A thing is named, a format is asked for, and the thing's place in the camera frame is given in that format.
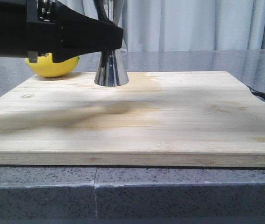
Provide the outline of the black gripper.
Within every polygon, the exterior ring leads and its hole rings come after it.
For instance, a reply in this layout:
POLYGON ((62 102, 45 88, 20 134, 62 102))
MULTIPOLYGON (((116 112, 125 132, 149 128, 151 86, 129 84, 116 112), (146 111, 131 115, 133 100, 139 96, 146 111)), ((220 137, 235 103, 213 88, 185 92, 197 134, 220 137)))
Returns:
POLYGON ((0 57, 52 53, 54 63, 120 46, 123 29, 82 15, 58 0, 0 0, 0 57))

